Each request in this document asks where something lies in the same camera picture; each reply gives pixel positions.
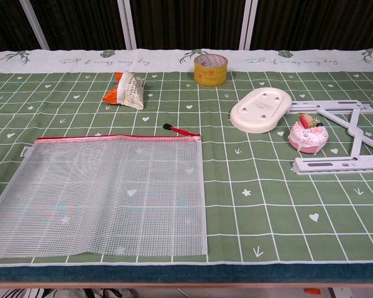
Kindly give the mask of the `clear mesh zipper pouch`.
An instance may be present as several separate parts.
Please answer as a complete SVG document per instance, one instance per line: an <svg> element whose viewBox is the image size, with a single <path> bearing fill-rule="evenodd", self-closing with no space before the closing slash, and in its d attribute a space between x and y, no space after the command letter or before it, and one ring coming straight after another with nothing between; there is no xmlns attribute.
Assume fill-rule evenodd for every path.
<svg viewBox="0 0 373 298"><path fill-rule="evenodd" d="M38 138L0 195L0 258L207 251L195 133Z"/></svg>

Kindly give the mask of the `white folding laptop stand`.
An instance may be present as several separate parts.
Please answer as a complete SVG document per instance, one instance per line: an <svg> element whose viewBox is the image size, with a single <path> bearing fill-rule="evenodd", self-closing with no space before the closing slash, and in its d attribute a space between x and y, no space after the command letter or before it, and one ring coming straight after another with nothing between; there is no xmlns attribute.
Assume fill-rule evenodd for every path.
<svg viewBox="0 0 373 298"><path fill-rule="evenodd" d="M361 114L373 114L373 104L359 101L300 101L294 102L289 113L316 112L346 128L354 137L351 154L330 158L296 158L296 174L373 173L373 140L357 126Z"/></svg>

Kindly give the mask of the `yellow packing tape roll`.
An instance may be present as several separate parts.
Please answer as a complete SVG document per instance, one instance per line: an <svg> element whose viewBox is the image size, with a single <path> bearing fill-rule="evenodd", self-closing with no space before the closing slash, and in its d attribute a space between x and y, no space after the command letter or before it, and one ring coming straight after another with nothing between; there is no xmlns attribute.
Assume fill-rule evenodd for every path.
<svg viewBox="0 0 373 298"><path fill-rule="evenodd" d="M218 54L202 54L194 59L194 80L204 86L219 86L226 81L228 59Z"/></svg>

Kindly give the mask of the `orange white snack packet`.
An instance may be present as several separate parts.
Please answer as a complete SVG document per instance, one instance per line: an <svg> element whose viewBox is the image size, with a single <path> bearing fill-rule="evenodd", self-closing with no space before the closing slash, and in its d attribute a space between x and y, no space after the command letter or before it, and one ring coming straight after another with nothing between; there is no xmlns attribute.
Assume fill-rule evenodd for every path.
<svg viewBox="0 0 373 298"><path fill-rule="evenodd" d="M114 75L117 85L103 96L103 102L142 110L145 80L128 71Z"/></svg>

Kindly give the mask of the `white oval plastic dish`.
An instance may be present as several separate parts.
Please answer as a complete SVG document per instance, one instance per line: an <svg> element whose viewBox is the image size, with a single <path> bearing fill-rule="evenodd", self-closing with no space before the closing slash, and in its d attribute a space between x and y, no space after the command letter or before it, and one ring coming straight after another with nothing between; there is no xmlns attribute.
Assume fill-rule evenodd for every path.
<svg viewBox="0 0 373 298"><path fill-rule="evenodd" d="M230 122L247 133L266 133L292 108L292 98L277 88L258 88L244 96L232 109Z"/></svg>

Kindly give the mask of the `green grid tablecloth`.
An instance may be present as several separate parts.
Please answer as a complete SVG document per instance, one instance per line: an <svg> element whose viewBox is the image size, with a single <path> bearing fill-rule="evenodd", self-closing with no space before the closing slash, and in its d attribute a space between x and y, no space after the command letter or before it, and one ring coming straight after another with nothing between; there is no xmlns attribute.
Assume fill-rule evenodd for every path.
<svg viewBox="0 0 373 298"><path fill-rule="evenodd" d="M229 51L226 82L193 80L199 50L0 52L0 194L39 137L163 135L170 123L203 137L208 252L200 256L0 258L9 265L373 263L373 173L300 176L288 143L296 121L240 132L229 113L249 91L295 101L373 103L373 50ZM115 72L145 80L144 108L103 102Z"/></svg>

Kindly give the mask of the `pink donut toy with strawberry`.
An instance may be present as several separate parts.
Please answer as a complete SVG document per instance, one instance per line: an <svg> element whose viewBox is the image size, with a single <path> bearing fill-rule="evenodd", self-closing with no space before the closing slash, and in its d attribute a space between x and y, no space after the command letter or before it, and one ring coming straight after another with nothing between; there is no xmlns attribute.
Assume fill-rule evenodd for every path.
<svg viewBox="0 0 373 298"><path fill-rule="evenodd" d="M300 113L290 129L288 141L294 149L302 153L317 154L329 138L323 123L307 113Z"/></svg>

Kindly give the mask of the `white aluminium partition post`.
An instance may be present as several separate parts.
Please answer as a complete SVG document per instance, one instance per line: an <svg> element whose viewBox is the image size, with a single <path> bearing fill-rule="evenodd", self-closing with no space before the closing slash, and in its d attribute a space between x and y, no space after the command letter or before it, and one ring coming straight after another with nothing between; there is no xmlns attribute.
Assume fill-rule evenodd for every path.
<svg viewBox="0 0 373 298"><path fill-rule="evenodd" d="M26 15L27 20L33 30L33 33L41 47L42 50L50 50L50 47L47 43L43 30L40 26L39 20L35 14L34 8L30 0L19 0L22 9Z"/></svg>
<svg viewBox="0 0 373 298"><path fill-rule="evenodd" d="M134 23L132 19L132 10L130 0L117 0L119 15L121 18L122 32L127 50L136 50L136 36L134 32Z"/></svg>
<svg viewBox="0 0 373 298"><path fill-rule="evenodd" d="M239 41L240 50L250 49L258 2L259 0L245 0L241 36Z"/></svg>

